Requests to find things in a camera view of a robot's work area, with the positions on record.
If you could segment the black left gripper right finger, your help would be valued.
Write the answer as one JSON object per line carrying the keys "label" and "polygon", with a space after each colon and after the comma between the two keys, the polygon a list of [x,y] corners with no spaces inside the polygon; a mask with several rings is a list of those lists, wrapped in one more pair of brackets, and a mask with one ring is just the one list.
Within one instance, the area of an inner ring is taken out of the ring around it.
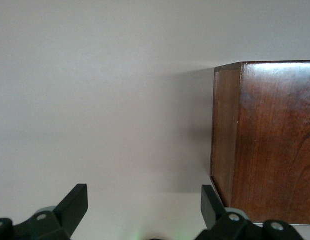
{"label": "black left gripper right finger", "polygon": [[235,208],[225,208],[213,186],[201,187],[201,213],[206,225],[195,240],[304,240],[288,223],[267,220],[259,227]]}

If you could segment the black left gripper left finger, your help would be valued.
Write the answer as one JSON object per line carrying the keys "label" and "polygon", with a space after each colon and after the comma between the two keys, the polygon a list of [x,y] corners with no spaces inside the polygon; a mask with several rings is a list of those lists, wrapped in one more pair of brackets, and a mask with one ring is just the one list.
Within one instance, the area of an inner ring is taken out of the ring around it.
{"label": "black left gripper left finger", "polygon": [[87,185],[77,184],[57,206],[38,210],[20,224],[0,218],[0,240],[71,240],[87,209]]}

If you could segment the dark brown wooden cabinet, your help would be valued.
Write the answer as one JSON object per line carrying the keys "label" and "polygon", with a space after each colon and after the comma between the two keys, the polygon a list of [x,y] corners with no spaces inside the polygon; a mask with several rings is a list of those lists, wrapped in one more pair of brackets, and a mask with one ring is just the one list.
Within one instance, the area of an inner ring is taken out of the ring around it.
{"label": "dark brown wooden cabinet", "polygon": [[215,68],[210,177],[253,222],[310,225],[310,60]]}

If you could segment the brown table cloth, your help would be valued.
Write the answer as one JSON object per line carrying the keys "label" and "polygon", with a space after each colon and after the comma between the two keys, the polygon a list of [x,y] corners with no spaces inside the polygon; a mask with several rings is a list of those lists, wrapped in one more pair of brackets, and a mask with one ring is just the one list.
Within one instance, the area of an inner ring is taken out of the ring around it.
{"label": "brown table cloth", "polygon": [[72,240],[193,240],[214,68],[310,60],[310,0],[0,0],[0,218],[76,185]]}

